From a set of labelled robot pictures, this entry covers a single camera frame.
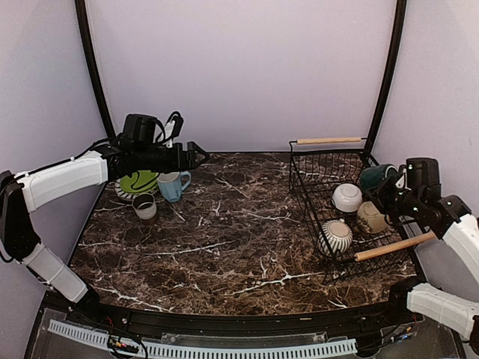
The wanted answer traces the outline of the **dark green cup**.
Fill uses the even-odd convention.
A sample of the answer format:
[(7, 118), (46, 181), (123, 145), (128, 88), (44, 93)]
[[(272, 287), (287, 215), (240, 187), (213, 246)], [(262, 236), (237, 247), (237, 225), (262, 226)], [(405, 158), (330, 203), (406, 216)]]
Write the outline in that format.
[(361, 190), (370, 191), (379, 186), (379, 184), (390, 176), (395, 176), (397, 169), (392, 164), (377, 165), (365, 168), (359, 177)]

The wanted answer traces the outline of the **light blue mug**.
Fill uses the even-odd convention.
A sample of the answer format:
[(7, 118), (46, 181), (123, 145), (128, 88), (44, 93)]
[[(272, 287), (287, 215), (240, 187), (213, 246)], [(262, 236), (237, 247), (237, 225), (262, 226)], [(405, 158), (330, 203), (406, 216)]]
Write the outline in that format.
[(188, 188), (192, 176), (188, 171), (160, 174), (157, 179), (161, 195), (169, 203), (178, 202)]

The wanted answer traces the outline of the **lime green plastic plate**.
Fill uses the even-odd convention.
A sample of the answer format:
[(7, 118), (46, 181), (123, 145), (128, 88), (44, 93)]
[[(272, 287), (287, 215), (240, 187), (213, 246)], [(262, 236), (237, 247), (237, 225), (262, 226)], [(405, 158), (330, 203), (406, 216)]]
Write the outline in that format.
[(136, 171), (131, 176), (120, 179), (120, 190), (125, 194), (137, 195), (145, 192), (154, 193), (158, 190), (157, 172)]

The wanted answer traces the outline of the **brown ceramic cup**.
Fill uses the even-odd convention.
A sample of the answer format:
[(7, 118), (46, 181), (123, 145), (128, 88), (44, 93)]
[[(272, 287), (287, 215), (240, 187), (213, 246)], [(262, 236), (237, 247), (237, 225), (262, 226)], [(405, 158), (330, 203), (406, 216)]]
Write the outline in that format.
[(152, 194), (140, 194), (133, 200), (132, 207), (143, 224), (156, 223), (157, 206)]

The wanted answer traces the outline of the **white blue striped plate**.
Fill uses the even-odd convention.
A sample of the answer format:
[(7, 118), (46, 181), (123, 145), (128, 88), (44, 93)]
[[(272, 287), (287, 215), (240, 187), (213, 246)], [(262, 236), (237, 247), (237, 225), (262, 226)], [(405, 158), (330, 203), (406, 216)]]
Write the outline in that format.
[(117, 179), (114, 184), (115, 194), (124, 202), (132, 202), (140, 194), (156, 194), (159, 191), (156, 182), (150, 183), (148, 186), (140, 189), (134, 189), (136, 186), (146, 184), (149, 179), (141, 180), (136, 174), (133, 177), (123, 177)]

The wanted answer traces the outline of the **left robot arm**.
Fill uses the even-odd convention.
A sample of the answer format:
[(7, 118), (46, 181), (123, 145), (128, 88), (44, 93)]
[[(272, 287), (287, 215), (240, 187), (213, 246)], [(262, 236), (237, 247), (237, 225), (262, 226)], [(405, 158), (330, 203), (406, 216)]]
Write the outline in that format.
[(95, 302), (96, 292), (49, 250), (33, 228), (31, 214), (45, 204), (78, 190), (112, 182), (136, 171), (171, 173), (190, 171), (210, 154), (190, 141), (126, 148), (102, 144), (78, 158), (69, 158), (40, 171), (1, 173), (1, 258), (25, 265), (46, 283), (77, 304), (77, 315), (90, 326), (106, 319), (105, 308)]

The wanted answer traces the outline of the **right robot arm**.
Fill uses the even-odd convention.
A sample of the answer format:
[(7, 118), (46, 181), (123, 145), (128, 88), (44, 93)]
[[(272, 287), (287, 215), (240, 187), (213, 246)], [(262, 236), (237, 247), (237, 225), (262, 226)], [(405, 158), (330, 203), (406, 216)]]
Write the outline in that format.
[[(422, 201), (424, 190), (398, 188), (390, 177), (366, 191), (377, 209), (389, 218), (409, 216), (429, 227), (462, 260), (475, 280), (478, 279), (478, 221), (470, 208), (456, 195), (432, 196)], [(418, 279), (404, 280), (393, 286), (394, 298), (382, 308), (382, 318), (396, 325), (410, 312), (429, 317), (456, 331), (478, 351), (478, 303), (435, 288)]]

